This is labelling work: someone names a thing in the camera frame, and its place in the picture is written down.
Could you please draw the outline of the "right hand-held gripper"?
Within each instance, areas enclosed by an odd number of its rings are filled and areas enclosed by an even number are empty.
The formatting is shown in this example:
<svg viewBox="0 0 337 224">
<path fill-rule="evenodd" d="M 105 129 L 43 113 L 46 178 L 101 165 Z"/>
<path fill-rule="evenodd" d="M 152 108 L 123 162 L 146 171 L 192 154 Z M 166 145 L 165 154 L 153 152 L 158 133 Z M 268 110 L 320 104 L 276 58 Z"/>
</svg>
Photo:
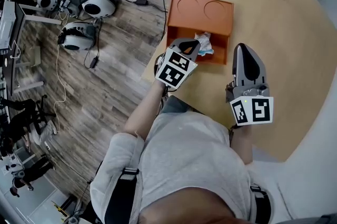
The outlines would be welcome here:
<svg viewBox="0 0 337 224">
<path fill-rule="evenodd" d="M 249 46 L 239 43 L 233 54 L 233 77 L 236 87 L 226 87 L 226 102 L 230 104 L 238 126 L 273 122 L 274 98 L 266 83 L 266 68 L 259 55 Z M 241 86 L 248 79 L 255 86 Z"/>
</svg>

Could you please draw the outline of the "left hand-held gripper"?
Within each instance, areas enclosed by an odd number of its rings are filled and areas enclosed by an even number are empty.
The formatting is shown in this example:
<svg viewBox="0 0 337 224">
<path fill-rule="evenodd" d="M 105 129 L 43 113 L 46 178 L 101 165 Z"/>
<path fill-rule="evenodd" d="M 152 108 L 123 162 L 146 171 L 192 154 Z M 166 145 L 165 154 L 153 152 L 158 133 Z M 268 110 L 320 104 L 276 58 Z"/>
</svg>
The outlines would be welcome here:
<svg viewBox="0 0 337 224">
<path fill-rule="evenodd" d="M 201 44 L 193 38 L 175 39 L 155 63 L 155 78 L 167 87 L 178 89 L 196 69 Z"/>
</svg>

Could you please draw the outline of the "clear plastic packet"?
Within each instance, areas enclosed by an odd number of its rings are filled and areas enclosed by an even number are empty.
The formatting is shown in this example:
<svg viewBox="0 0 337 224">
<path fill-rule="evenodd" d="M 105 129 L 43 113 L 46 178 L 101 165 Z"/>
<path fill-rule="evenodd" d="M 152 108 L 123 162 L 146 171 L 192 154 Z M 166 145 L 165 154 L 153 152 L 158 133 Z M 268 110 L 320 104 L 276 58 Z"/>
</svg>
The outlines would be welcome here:
<svg viewBox="0 0 337 224">
<path fill-rule="evenodd" d="M 204 32 L 199 35 L 195 34 L 194 38 L 198 40 L 200 43 L 200 50 L 198 52 L 198 55 L 205 56 L 207 54 L 210 54 L 210 55 L 214 54 L 214 50 L 210 42 L 211 33 Z"/>
</svg>

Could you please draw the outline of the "orange plastic tray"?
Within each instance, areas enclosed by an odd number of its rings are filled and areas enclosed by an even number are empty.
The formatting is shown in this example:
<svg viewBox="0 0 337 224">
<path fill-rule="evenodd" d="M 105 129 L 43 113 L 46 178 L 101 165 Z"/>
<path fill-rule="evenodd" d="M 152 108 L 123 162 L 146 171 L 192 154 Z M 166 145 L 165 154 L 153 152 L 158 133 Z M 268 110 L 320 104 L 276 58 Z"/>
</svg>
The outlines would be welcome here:
<svg viewBox="0 0 337 224">
<path fill-rule="evenodd" d="M 210 33 L 214 53 L 198 56 L 198 62 L 225 65 L 233 28 L 234 4 L 220 0 L 171 0 L 167 20 L 167 41 L 170 46 L 178 38 Z"/>
</svg>

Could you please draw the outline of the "person's left forearm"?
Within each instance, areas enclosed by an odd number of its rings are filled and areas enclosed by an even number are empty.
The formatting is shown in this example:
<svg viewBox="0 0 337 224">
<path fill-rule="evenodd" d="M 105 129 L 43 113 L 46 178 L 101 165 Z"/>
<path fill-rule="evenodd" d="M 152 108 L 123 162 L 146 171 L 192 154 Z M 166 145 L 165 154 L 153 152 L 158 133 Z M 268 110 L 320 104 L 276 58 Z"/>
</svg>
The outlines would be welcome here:
<svg viewBox="0 0 337 224">
<path fill-rule="evenodd" d="M 165 84 L 159 80 L 155 80 L 147 95 L 126 121 L 123 128 L 124 133 L 135 137 L 139 136 L 143 140 L 147 138 L 156 118 L 164 91 Z"/>
</svg>

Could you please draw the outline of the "person's right forearm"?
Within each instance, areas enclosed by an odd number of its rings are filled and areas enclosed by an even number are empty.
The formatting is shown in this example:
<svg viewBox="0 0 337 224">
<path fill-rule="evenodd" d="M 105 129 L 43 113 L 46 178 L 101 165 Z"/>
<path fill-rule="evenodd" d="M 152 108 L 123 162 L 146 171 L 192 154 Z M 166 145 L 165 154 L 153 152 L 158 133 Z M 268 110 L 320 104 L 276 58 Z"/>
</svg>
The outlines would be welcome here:
<svg viewBox="0 0 337 224">
<path fill-rule="evenodd" d="M 230 146 L 242 159 L 245 165 L 253 161 L 252 126 L 245 125 L 232 130 Z"/>
</svg>

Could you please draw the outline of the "person's light grey t-shirt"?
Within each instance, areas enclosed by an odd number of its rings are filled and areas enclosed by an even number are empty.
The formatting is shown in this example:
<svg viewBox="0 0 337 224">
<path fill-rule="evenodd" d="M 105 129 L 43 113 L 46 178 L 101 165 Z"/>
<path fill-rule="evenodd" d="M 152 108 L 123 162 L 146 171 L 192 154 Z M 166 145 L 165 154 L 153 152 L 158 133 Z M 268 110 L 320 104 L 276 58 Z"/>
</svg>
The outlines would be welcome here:
<svg viewBox="0 0 337 224">
<path fill-rule="evenodd" d="M 195 112 L 160 114 L 145 140 L 115 134 L 90 186 L 91 203 L 102 223 L 111 222 L 131 201 L 126 224 L 152 203 L 185 188 L 219 196 L 240 219 L 252 221 L 253 178 L 230 147 L 229 132 Z"/>
</svg>

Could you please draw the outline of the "black office chair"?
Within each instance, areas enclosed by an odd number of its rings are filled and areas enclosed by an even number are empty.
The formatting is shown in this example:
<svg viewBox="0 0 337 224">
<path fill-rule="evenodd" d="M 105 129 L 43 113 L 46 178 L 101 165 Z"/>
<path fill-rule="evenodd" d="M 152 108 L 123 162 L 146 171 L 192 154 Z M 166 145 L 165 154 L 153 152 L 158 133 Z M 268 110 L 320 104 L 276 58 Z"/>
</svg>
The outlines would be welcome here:
<svg viewBox="0 0 337 224">
<path fill-rule="evenodd" d="M 8 136 L 12 137 L 14 140 L 20 140 L 24 136 L 24 128 L 31 130 L 30 125 L 33 124 L 37 133 L 40 135 L 42 133 L 39 123 L 47 123 L 47 116 L 56 117 L 55 113 L 48 113 L 44 110 L 44 100 L 47 95 L 43 95 L 41 100 L 34 101 L 32 99 L 27 99 L 24 101 L 12 101 L 8 99 L 2 99 L 1 103 L 16 111 L 20 111 L 19 114 L 15 115 L 6 130 Z"/>
</svg>

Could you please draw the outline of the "grey standing desk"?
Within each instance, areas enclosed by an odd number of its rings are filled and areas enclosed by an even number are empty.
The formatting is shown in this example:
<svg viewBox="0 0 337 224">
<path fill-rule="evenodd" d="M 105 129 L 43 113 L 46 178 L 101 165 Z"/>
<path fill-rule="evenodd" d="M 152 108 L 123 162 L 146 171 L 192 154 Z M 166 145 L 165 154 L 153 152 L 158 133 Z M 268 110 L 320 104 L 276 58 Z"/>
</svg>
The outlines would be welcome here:
<svg viewBox="0 0 337 224">
<path fill-rule="evenodd" d="M 59 19 L 48 18 L 45 11 L 38 6 L 19 4 L 16 2 L 5 1 L 0 18 L 0 50 L 5 51 L 2 72 L 6 82 L 9 95 L 17 94 L 22 91 L 41 87 L 44 82 L 37 81 L 26 86 L 15 84 L 15 71 L 19 67 L 28 66 L 29 63 L 19 63 L 22 49 L 19 41 L 26 21 L 61 25 Z"/>
</svg>

